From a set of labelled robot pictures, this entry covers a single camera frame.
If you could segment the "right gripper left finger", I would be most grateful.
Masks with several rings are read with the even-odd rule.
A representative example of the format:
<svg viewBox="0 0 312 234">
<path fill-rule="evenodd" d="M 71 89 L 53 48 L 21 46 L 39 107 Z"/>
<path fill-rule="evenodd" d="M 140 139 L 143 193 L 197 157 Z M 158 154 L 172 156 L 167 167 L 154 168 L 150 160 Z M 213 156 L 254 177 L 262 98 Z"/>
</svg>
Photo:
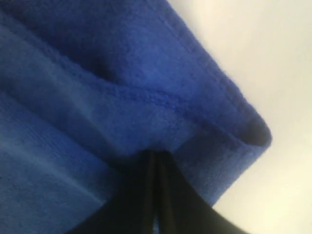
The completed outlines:
<svg viewBox="0 0 312 234">
<path fill-rule="evenodd" d="M 99 210 L 75 226 L 72 234 L 151 234 L 153 233 L 155 152 L 143 151 L 139 154 L 135 176 Z"/>
</svg>

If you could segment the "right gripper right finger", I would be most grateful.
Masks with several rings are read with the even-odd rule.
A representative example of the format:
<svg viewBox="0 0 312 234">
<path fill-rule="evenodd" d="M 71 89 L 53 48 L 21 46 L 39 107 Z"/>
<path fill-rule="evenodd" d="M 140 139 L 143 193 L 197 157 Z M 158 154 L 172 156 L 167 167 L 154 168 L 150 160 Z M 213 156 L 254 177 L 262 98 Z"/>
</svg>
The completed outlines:
<svg viewBox="0 0 312 234">
<path fill-rule="evenodd" d="M 189 184 L 168 152 L 154 152 L 154 192 L 161 234 L 243 234 Z"/>
</svg>

